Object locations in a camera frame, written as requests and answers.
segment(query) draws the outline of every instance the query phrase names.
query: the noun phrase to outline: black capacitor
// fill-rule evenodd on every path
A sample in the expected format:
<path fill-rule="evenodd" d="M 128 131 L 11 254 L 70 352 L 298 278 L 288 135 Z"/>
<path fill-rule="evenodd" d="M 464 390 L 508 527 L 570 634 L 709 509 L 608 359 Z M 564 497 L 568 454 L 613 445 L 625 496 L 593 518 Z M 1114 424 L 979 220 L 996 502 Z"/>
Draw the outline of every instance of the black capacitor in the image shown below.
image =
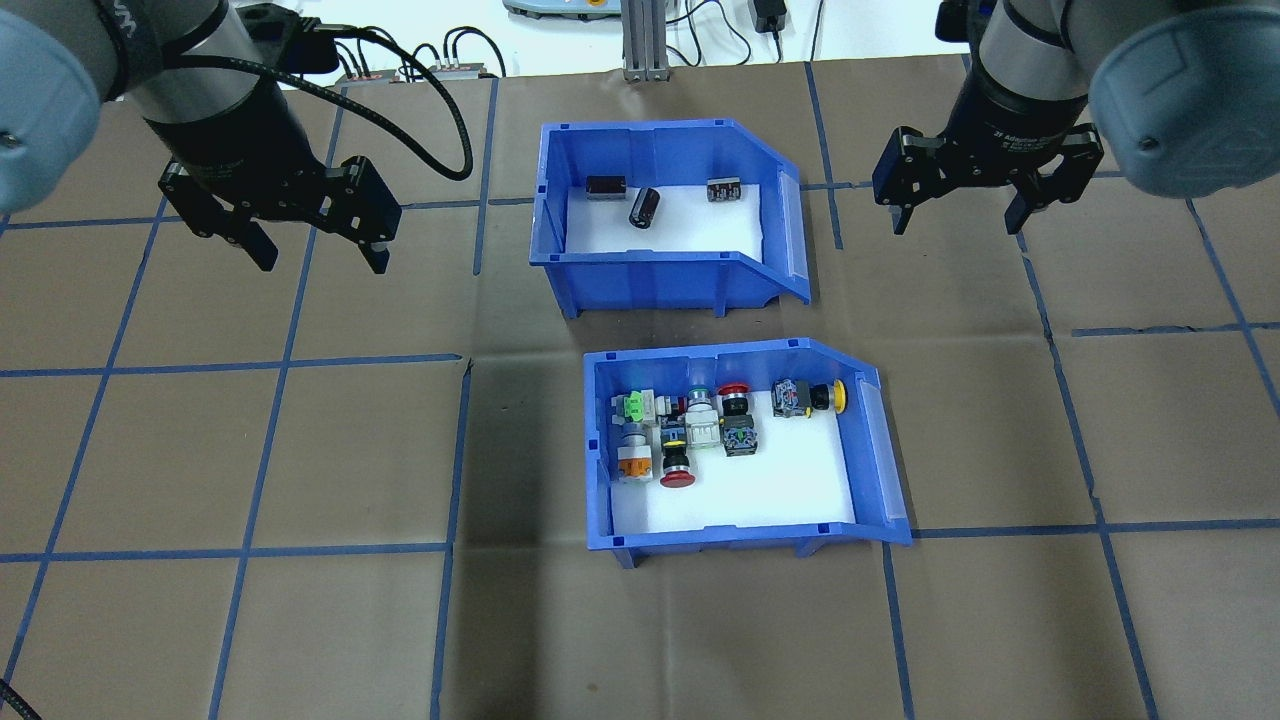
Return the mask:
<path fill-rule="evenodd" d="M 627 178 L 625 176 L 586 176 L 588 200 L 626 200 Z"/>
<path fill-rule="evenodd" d="M 658 191 L 652 187 L 640 188 L 640 195 L 636 195 L 636 204 L 631 206 L 631 224 L 646 229 L 653 224 L 653 214 L 658 210 L 658 201 L 662 196 Z"/>
<path fill-rule="evenodd" d="M 742 181 L 740 178 L 712 178 L 707 181 L 707 201 L 721 202 L 724 200 L 742 199 Z"/>

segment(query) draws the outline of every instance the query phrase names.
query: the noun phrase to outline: electrical component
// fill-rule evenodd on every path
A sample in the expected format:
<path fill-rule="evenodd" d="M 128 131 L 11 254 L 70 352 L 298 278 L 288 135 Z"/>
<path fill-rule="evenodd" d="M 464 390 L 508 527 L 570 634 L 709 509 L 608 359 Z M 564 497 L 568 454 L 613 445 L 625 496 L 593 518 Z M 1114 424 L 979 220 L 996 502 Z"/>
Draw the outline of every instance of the electrical component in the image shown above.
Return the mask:
<path fill-rule="evenodd" d="M 640 423 L 650 428 L 658 427 L 659 419 L 676 411 L 676 402 L 666 395 L 655 395 L 652 389 L 634 389 L 626 395 L 616 395 L 613 424 Z"/>
<path fill-rule="evenodd" d="M 431 73 L 443 79 L 480 79 L 488 73 L 484 63 L 453 63 L 452 65 L 433 65 Z"/>
<path fill-rule="evenodd" d="M 635 205 L 631 206 L 631 224 L 640 228 L 648 229 L 653 224 L 653 214 L 658 210 L 658 201 L 662 196 L 658 191 L 652 187 L 645 187 L 640 190 L 636 195 Z"/>
<path fill-rule="evenodd" d="M 694 474 L 689 461 L 689 432 L 684 421 L 672 415 L 663 419 L 659 432 L 662 439 L 662 479 L 663 487 L 682 488 L 694 484 Z"/>
<path fill-rule="evenodd" d="M 724 416 L 721 418 L 721 443 L 724 446 L 724 455 L 730 457 L 755 455 L 760 447 L 755 420 L 749 413 L 749 389 L 742 383 L 719 388 L 721 406 L 724 409 Z"/>
<path fill-rule="evenodd" d="M 649 430 L 640 423 L 622 425 L 622 439 L 618 442 L 618 473 L 623 480 L 653 479 L 653 448 L 649 447 Z"/>
<path fill-rule="evenodd" d="M 712 178 L 707 181 L 707 201 L 721 202 L 723 200 L 742 199 L 741 178 Z"/>
<path fill-rule="evenodd" d="M 810 386 L 808 380 L 790 378 L 773 383 L 773 416 L 805 418 L 814 410 L 831 407 L 831 388 L 824 384 Z"/>
<path fill-rule="evenodd" d="M 755 32 L 768 35 L 787 27 L 786 0 L 751 0 L 750 5 Z"/>
<path fill-rule="evenodd" d="M 687 432 L 689 447 L 700 450 L 719 445 L 719 413 L 716 411 L 712 392 L 704 387 L 695 387 L 689 391 L 687 401 L 685 430 Z"/>
<path fill-rule="evenodd" d="M 588 200 L 626 200 L 627 178 L 625 176 L 586 176 Z"/>

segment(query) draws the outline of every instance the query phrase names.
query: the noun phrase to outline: metal stand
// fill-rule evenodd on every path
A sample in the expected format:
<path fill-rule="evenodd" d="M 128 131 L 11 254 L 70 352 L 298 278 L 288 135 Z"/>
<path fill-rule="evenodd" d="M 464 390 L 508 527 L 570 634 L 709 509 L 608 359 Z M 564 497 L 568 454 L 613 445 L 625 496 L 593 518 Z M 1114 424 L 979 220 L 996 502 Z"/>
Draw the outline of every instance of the metal stand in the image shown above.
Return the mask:
<path fill-rule="evenodd" d="M 622 0 L 622 74 L 627 82 L 671 78 L 664 0 Z"/>

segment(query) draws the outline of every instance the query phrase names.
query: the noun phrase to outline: power adapter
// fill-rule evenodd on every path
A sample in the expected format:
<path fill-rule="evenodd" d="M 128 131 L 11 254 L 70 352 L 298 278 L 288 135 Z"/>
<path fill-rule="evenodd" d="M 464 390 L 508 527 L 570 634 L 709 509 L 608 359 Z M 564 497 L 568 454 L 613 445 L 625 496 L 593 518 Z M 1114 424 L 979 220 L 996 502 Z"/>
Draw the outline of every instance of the power adapter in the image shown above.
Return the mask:
<path fill-rule="evenodd" d="M 762 35 L 781 32 L 787 27 L 786 0 L 751 0 L 751 22 Z"/>

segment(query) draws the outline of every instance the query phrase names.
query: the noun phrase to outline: black cable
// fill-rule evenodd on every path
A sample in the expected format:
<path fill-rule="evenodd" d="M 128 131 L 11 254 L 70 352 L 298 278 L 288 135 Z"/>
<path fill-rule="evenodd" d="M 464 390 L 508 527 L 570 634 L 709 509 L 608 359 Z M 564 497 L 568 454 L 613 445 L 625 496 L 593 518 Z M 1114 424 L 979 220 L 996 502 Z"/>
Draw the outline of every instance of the black cable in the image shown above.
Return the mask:
<path fill-rule="evenodd" d="M 22 720 L 40 720 L 40 714 L 27 705 L 27 701 L 22 700 L 18 691 L 9 687 L 4 678 L 0 678 L 0 700 L 4 700 Z"/>
<path fill-rule="evenodd" d="M 710 3 L 718 3 L 718 1 L 719 0 L 703 0 L 701 3 L 694 5 L 692 10 L 687 10 L 684 15 L 680 15 L 676 19 L 667 20 L 667 24 L 673 26 L 673 24 L 678 23 L 680 20 L 687 20 L 689 18 L 694 17 L 694 13 L 696 13 L 698 10 L 701 10 L 703 5 L 707 5 L 707 4 L 710 4 Z"/>
<path fill-rule="evenodd" d="M 689 0 L 685 0 L 685 12 L 689 12 Z M 694 23 L 692 15 L 689 17 L 689 35 L 694 38 L 694 50 L 698 50 L 698 60 L 694 61 L 695 65 L 703 64 L 703 44 L 698 41 L 698 26 Z"/>
<path fill-rule="evenodd" d="M 430 50 L 431 51 L 431 56 L 435 58 L 435 64 L 436 65 L 440 64 L 440 51 L 436 50 L 435 46 L 431 45 L 430 42 L 424 42 L 424 44 L 419 45 L 417 47 L 415 47 L 413 53 L 411 53 L 411 55 L 413 55 L 415 58 L 417 58 L 417 54 L 421 53 L 422 50 Z"/>
<path fill-rule="evenodd" d="M 430 42 L 422 42 L 421 45 L 415 47 L 413 51 L 410 54 L 417 58 L 417 54 L 421 53 L 422 50 L 430 50 L 431 56 L 435 58 L 435 64 L 438 67 L 444 67 L 444 63 L 440 61 L 440 51 L 436 50 L 435 46 L 431 45 Z M 404 79 L 407 79 L 408 82 L 417 82 L 422 79 L 422 76 L 419 74 L 417 72 L 413 72 L 413 68 L 408 68 L 408 70 L 410 72 L 404 76 Z"/>
<path fill-rule="evenodd" d="M 694 17 L 694 13 L 696 13 L 698 10 L 701 10 L 707 5 L 716 5 L 717 8 L 721 9 L 721 17 L 724 18 L 724 27 L 727 27 L 728 31 L 732 32 L 733 36 L 737 37 L 739 40 L 741 40 L 742 45 L 746 46 L 746 58 L 742 58 L 741 60 L 739 60 L 737 63 L 733 63 L 733 64 L 735 65 L 745 65 L 745 64 L 750 63 L 751 61 L 751 44 L 745 37 L 742 37 L 741 32 L 737 32 L 737 28 L 733 27 L 733 23 L 728 22 L 728 12 L 724 10 L 724 5 L 723 5 L 723 3 L 721 3 L 721 0 L 703 0 L 701 3 L 694 5 L 692 10 L 686 12 L 684 15 L 680 15 L 678 18 L 667 20 L 667 24 L 673 26 L 673 24 L 676 24 L 676 23 L 678 23 L 681 20 L 687 20 L 687 19 L 690 19 L 690 18 Z"/>
<path fill-rule="evenodd" d="M 365 49 L 360 46 L 360 40 L 356 40 L 356 56 L 360 58 L 360 74 L 369 77 L 371 74 L 369 60 L 365 59 Z"/>
<path fill-rule="evenodd" d="M 827 0 L 818 0 L 818 19 L 813 22 L 813 45 L 809 46 L 809 61 L 818 56 L 818 36 L 822 33 L 822 9 L 827 6 Z"/>
<path fill-rule="evenodd" d="M 685 64 L 685 67 L 687 67 L 687 68 L 692 68 L 694 67 L 694 63 L 690 63 L 689 58 L 685 58 L 685 54 L 681 53 L 677 47 L 672 47 L 671 45 L 668 45 L 667 46 L 667 53 L 675 53 L 676 56 L 680 58 L 680 61 Z"/>
<path fill-rule="evenodd" d="M 352 29 L 349 32 L 365 32 L 365 31 Z M 379 42 L 374 42 L 374 40 L 370 40 L 370 37 L 376 38 Z M 380 45 L 381 42 L 384 42 L 383 38 L 372 33 L 369 33 L 367 36 L 361 38 L 369 42 L 374 42 L 375 45 Z M 408 53 L 404 53 L 403 58 L 412 58 L 412 56 Z M 463 154 L 462 169 L 454 170 L 452 168 L 445 167 L 443 163 L 436 160 L 430 151 L 428 151 L 416 140 L 413 140 L 412 136 L 401 129 L 401 127 L 397 126 L 396 123 L 384 118 L 376 110 L 371 110 L 361 105 L 360 102 L 356 102 L 355 100 L 351 100 L 348 97 L 343 97 L 342 95 L 338 95 L 337 92 L 326 87 L 320 87 L 314 82 L 298 79 L 291 76 L 289 73 L 278 70 L 273 67 L 264 65 L 261 63 L 253 63 L 251 60 L 242 60 L 239 58 L 223 58 L 218 55 L 183 55 L 180 58 L 174 59 L 168 67 L 172 69 L 215 68 L 224 70 L 237 70 L 242 73 L 268 77 L 276 82 L 283 82 L 284 85 L 296 87 L 310 95 L 315 95 L 321 100 L 328 100 L 329 102 L 333 102 L 334 105 L 338 105 L 344 110 L 349 110 L 351 113 L 355 113 L 361 118 L 365 118 L 366 120 L 374 123 L 375 126 L 387 131 L 392 137 L 401 141 L 406 147 L 412 150 L 413 154 L 419 156 L 419 159 L 426 163 L 428 167 L 430 167 L 436 173 L 440 173 L 442 176 L 453 181 L 466 179 L 467 177 L 471 176 L 471 170 L 475 169 L 475 158 L 472 156 L 471 152 L 471 137 L 467 135 L 466 124 L 462 120 L 462 113 L 458 110 L 457 102 L 453 101 L 453 96 L 449 95 L 449 91 L 440 85 L 440 81 L 436 79 L 435 76 L 433 76 L 429 70 L 426 70 L 426 68 L 422 67 L 422 64 L 417 60 L 413 60 L 413 65 L 420 72 L 426 72 L 428 82 L 431 83 L 431 87 L 436 88 L 436 91 L 444 99 L 444 104 L 449 106 L 449 114 L 453 115 L 453 122 L 458 127 L 458 136 L 460 140 L 462 141 L 462 154 Z"/>
<path fill-rule="evenodd" d="M 334 42 L 334 46 L 339 50 L 339 53 L 338 53 L 338 61 L 342 63 L 342 68 L 343 68 L 343 70 L 347 72 L 347 77 L 348 78 L 356 77 L 356 76 L 351 74 L 351 68 L 355 67 L 358 70 L 360 69 L 360 61 L 356 60 L 356 55 L 351 51 L 351 47 L 347 47 L 342 42 Z M 342 58 L 342 51 L 347 53 L 346 60 L 343 60 L 343 58 Z"/>
<path fill-rule="evenodd" d="M 369 32 L 380 32 L 380 33 L 383 33 L 383 36 L 385 36 L 385 37 L 387 37 L 387 40 L 389 40 L 389 41 L 390 41 L 390 44 L 392 44 L 392 45 L 394 45 L 394 46 L 399 47 L 399 42 L 396 42 L 396 38 L 394 38 L 394 37 L 392 37 L 392 33 L 387 32 L 387 31 L 385 31 L 384 28 L 380 28 L 380 27 L 378 27 L 378 26 L 365 26 L 365 27 L 362 27 L 361 29 L 367 29 Z M 356 46 L 357 46 L 357 47 L 360 46 L 360 40 L 356 40 Z M 401 73 L 402 73 L 402 74 L 403 74 L 403 76 L 404 76 L 406 78 L 408 77 L 408 63 L 406 63 L 406 61 L 403 61 L 403 60 L 401 60 Z"/>
<path fill-rule="evenodd" d="M 507 61 L 502 59 L 502 50 L 498 50 L 498 44 L 494 42 L 492 37 L 485 35 L 484 31 L 481 31 L 480 28 L 475 28 L 471 26 L 462 26 L 454 29 L 460 31 L 457 35 L 453 36 L 453 46 L 451 47 L 451 50 L 453 51 L 454 60 L 458 59 L 458 41 L 468 35 L 479 35 L 481 38 L 484 38 L 485 42 L 489 44 L 489 47 L 493 49 L 493 54 L 498 56 L 498 69 L 502 72 L 502 77 L 507 77 Z"/>
<path fill-rule="evenodd" d="M 746 58 L 742 58 L 741 60 L 739 60 L 737 63 L 733 63 L 733 64 L 735 65 L 745 65 L 745 64 L 750 63 L 751 61 L 751 44 L 748 42 L 748 40 L 745 37 L 742 37 L 741 32 L 737 32 L 737 29 L 733 28 L 733 23 L 728 22 L 728 13 L 724 12 L 724 4 L 721 3 L 721 0 L 703 0 L 703 1 L 704 3 L 716 3 L 716 6 L 721 9 L 721 17 L 724 18 L 724 27 L 727 27 L 730 32 L 732 32 L 733 35 L 736 35 L 737 38 L 742 41 L 742 45 L 746 45 Z"/>
<path fill-rule="evenodd" d="M 445 60 L 449 59 L 449 38 L 453 37 L 454 32 L 458 32 L 461 29 L 466 29 L 467 27 L 470 27 L 470 26 L 454 27 L 454 28 L 449 28 L 449 29 L 447 29 L 444 32 L 444 40 L 440 42 L 440 53 L 444 54 L 444 59 Z M 453 55 L 453 59 L 457 60 L 458 59 L 457 55 Z"/>

